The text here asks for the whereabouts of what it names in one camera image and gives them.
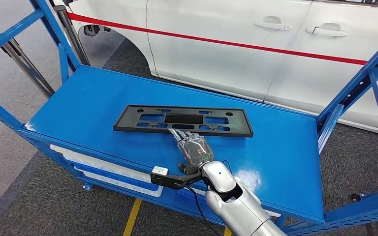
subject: black cable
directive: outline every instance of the black cable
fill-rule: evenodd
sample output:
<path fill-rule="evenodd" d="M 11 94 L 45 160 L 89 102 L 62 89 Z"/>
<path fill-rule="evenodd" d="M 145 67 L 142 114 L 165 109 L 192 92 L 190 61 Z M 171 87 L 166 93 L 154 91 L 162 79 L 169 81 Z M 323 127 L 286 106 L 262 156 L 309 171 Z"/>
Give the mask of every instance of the black cable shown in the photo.
<path fill-rule="evenodd" d="M 229 165 L 229 162 L 228 162 L 227 160 L 223 160 L 222 163 L 224 163 L 225 161 L 227 162 L 227 164 L 228 164 L 228 169 L 229 169 L 229 171 L 230 171 L 231 174 L 232 174 L 232 170 L 231 170 L 231 166 Z"/>
<path fill-rule="evenodd" d="M 201 216 L 202 216 L 203 220 L 205 221 L 205 223 L 209 226 L 209 228 L 211 228 L 211 230 L 215 233 L 216 236 L 221 236 L 220 234 L 218 234 L 217 231 L 215 231 L 214 228 L 212 228 L 212 225 L 209 224 L 209 222 L 206 220 L 205 216 L 203 215 L 203 212 L 202 212 L 201 207 L 199 205 L 198 196 L 197 196 L 195 190 L 193 188 L 187 186 L 184 183 L 182 183 L 182 185 L 183 185 L 183 187 L 188 188 L 193 193 L 193 195 L 195 196 L 196 206 L 198 207 L 199 213 L 201 213 Z"/>

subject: door handle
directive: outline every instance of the door handle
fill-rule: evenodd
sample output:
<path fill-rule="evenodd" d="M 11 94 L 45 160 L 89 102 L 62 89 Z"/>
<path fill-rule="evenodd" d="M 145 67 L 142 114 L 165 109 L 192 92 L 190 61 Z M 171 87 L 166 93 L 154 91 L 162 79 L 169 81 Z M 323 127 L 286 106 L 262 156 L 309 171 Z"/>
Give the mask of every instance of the door handle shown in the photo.
<path fill-rule="evenodd" d="M 316 26 L 306 27 L 305 31 L 311 34 L 332 36 L 332 37 L 345 37 L 348 35 L 347 32 L 344 32 L 341 30 L 321 29 L 320 27 L 316 27 Z"/>
<path fill-rule="evenodd" d="M 283 23 L 269 23 L 269 22 L 257 22 L 254 23 L 256 26 L 260 26 L 263 28 L 270 28 L 275 30 L 290 30 L 292 28 L 291 25 L 283 24 Z"/>

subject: gray floor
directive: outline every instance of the gray floor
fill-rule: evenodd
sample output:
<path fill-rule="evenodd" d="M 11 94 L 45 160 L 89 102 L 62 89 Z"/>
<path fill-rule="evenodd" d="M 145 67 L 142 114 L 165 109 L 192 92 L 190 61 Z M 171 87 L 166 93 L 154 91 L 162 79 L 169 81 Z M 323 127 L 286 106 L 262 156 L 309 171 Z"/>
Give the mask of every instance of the gray floor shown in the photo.
<path fill-rule="evenodd" d="M 32 7 L 27 0 L 0 0 L 0 33 L 31 12 Z M 83 33 L 80 36 L 91 64 L 98 67 L 106 64 L 124 39 L 115 32 L 102 32 L 94 38 L 83 37 Z M 16 39 L 51 86 L 58 88 L 57 49 L 42 23 L 34 23 Z M 21 122 L 26 122 L 44 102 L 45 97 L 14 61 L 0 50 L 0 104 Z M 0 122 L 0 197 L 35 152 L 33 146 Z"/>
<path fill-rule="evenodd" d="M 131 44 L 124 50 L 124 45 L 106 67 L 150 77 L 139 51 Z M 349 204 L 350 193 L 377 191 L 378 134 L 337 125 L 320 163 L 325 210 Z M 80 186 L 54 162 L 36 154 L 0 199 L 0 235 L 121 235 L 133 199 L 99 187 L 87 192 Z M 132 235 L 212 234 L 201 220 L 142 203 Z M 378 224 L 321 235 L 378 236 Z"/>

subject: white car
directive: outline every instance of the white car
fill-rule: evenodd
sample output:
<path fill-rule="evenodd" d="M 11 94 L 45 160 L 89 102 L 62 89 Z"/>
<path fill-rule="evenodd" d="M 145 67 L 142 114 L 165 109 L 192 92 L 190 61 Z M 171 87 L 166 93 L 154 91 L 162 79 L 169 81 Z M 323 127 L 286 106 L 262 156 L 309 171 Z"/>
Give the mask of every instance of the white car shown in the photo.
<path fill-rule="evenodd" d="M 154 76 L 309 113 L 378 50 L 378 0 L 77 0 L 69 8 L 76 30 L 100 25 L 130 40 Z M 372 90 L 341 118 L 378 132 Z"/>

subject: blue shelf top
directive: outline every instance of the blue shelf top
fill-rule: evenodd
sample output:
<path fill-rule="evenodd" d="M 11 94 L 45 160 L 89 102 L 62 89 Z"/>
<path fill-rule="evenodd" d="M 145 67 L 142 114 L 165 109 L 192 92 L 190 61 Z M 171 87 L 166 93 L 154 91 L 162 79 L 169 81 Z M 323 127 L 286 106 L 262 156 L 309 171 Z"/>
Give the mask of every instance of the blue shelf top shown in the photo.
<path fill-rule="evenodd" d="M 323 219 L 316 118 L 312 116 L 82 65 L 28 127 L 112 156 L 129 168 L 149 173 L 154 166 L 162 166 L 180 175 L 177 164 L 184 159 L 172 135 L 113 131 L 114 122 L 129 104 L 244 109 L 254 137 L 207 136 L 215 159 L 227 160 L 265 208 Z M 163 191 L 156 201 L 166 206 L 169 193 Z M 170 208 L 185 208 L 187 198 L 181 197 Z"/>

